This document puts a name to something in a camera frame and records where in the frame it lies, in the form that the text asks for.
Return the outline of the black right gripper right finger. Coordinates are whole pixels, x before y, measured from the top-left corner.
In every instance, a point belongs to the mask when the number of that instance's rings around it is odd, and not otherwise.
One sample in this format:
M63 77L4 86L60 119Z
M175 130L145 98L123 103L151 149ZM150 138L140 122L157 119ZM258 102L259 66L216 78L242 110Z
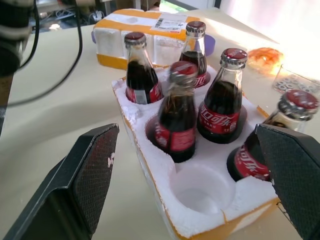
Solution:
M254 130L273 188L287 219L304 240L320 238L320 144L288 128L258 124Z

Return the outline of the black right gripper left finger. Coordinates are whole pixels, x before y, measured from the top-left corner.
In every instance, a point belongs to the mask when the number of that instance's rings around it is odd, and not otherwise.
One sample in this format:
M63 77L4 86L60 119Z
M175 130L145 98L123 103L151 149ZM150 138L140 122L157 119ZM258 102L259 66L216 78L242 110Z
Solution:
M90 240L109 190L119 126L93 128L46 175L6 240Z

